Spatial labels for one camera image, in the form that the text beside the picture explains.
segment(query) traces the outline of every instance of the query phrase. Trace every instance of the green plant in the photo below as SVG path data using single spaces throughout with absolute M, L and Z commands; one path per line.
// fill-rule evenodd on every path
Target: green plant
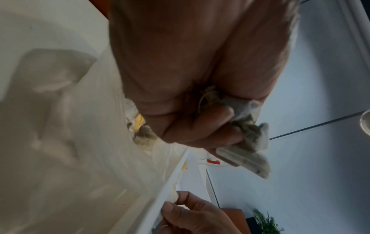
M 259 228 L 262 231 L 262 234 L 280 234 L 284 231 L 283 228 L 279 228 L 278 224 L 275 223 L 275 219 L 267 213 L 267 217 L 265 217 L 259 210 L 253 210 L 255 219 L 258 223 Z

